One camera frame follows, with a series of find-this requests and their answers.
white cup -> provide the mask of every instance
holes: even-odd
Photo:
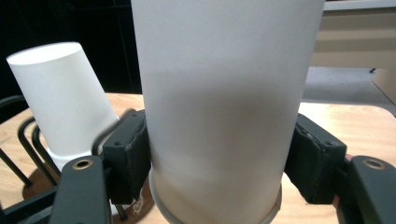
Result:
[[[40,46],[7,62],[58,168],[91,155],[94,139],[118,118],[81,45]]]
[[[262,223],[323,0],[133,0],[154,199],[170,222]]]

paper cup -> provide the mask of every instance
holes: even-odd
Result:
[[[150,185],[169,221],[275,216],[323,4],[132,1]]]
[[[94,139],[118,120],[79,43],[23,50],[7,62],[61,170],[90,155]]]

